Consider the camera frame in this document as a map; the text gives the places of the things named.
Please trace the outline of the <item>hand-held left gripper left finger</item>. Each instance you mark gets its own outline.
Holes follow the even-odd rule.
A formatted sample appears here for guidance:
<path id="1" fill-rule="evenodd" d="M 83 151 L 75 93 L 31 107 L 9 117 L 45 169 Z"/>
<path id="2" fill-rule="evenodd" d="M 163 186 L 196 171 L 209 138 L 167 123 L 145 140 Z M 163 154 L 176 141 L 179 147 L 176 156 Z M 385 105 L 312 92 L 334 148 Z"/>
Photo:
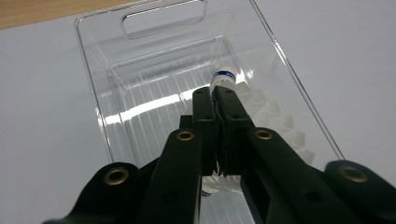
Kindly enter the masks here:
<path id="1" fill-rule="evenodd" d="M 217 133 L 215 108 L 210 89 L 200 88 L 192 94 L 192 112 L 180 116 L 180 128 L 193 128 L 203 137 L 203 175 L 212 175 L 217 170 Z"/>

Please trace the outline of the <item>wooden table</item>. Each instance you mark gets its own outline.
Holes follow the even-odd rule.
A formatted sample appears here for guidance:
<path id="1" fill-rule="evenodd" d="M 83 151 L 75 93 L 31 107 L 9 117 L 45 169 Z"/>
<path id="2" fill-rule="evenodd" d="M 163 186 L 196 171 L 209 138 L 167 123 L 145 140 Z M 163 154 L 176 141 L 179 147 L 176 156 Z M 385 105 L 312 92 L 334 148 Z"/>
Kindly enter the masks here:
<path id="1" fill-rule="evenodd" d="M 0 0 L 0 30 L 134 1 L 136 0 Z"/>

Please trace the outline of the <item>clear plastic tray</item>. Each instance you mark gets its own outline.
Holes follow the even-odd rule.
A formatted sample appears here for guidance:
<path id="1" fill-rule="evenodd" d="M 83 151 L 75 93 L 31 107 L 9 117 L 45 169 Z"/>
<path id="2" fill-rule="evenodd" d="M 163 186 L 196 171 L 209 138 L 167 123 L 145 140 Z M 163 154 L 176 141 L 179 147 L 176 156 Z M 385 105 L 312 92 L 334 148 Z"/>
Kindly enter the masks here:
<path id="1" fill-rule="evenodd" d="M 330 184 L 344 156 L 255 0 L 143 0 L 84 16 L 76 29 L 110 157 L 146 176 L 139 224 L 355 221 Z M 242 193 L 201 195 L 203 137 L 179 122 L 220 66 L 293 116 L 311 165 L 252 120 Z"/>

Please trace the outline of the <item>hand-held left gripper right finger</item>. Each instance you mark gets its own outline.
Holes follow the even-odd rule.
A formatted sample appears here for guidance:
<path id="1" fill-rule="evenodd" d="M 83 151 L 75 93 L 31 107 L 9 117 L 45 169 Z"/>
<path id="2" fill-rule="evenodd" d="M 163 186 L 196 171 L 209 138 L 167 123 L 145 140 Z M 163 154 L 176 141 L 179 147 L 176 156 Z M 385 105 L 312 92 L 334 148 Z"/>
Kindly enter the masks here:
<path id="1" fill-rule="evenodd" d="M 213 98 L 219 119 L 219 171 L 222 175 L 241 175 L 247 132 L 254 124 L 233 90 L 217 86 Z"/>

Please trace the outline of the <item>white shuttlecock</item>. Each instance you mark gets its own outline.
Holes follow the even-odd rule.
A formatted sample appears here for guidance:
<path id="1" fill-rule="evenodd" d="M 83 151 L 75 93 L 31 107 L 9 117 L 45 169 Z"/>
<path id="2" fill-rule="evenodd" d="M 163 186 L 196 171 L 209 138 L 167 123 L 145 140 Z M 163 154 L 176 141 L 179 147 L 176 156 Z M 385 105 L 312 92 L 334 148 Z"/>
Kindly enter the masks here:
<path id="1" fill-rule="evenodd" d="M 202 177 L 201 195 L 203 197 L 210 197 L 219 192 L 242 193 L 240 186 L 240 175 L 226 175 L 224 176 L 219 171 L 219 164 L 216 163 L 215 170 L 212 175 Z"/>
<path id="2" fill-rule="evenodd" d="M 252 89 L 245 76 L 238 75 L 230 66 L 215 70 L 209 89 L 213 91 L 216 86 L 235 91 L 256 126 L 276 131 L 305 163 L 312 164 L 315 153 L 304 148 L 305 133 L 295 129 L 293 116 L 282 112 L 278 100 L 268 99 L 262 90 Z"/>

